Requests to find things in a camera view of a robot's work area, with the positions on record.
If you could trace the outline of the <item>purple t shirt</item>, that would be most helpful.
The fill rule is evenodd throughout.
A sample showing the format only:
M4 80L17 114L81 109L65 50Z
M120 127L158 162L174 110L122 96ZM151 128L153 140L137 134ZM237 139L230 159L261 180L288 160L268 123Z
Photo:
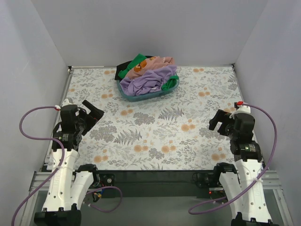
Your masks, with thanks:
M159 69L147 70L141 77L124 78L120 82L123 93L127 96L140 96L160 91L169 91L179 80L177 66L168 65Z

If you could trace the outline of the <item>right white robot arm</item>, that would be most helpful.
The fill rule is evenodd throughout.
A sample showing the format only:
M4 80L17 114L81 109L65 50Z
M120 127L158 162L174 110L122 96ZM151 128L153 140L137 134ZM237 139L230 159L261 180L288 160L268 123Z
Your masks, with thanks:
M230 139L230 150L235 164L218 163L214 168L213 183L223 187L232 213L233 226L272 226L262 179L262 155L253 138L255 119L248 106L234 113L218 110L209 122L214 130L220 123L218 133Z

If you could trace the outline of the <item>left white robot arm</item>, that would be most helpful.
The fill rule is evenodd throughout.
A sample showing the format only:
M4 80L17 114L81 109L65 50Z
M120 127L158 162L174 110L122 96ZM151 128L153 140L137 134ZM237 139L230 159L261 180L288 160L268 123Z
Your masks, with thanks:
M82 104L83 108L66 99L61 106L61 120L53 129L52 177L42 210L34 215L37 226L79 226L86 192L100 183L93 164L79 167L78 172L73 170L82 137L104 115L87 100Z

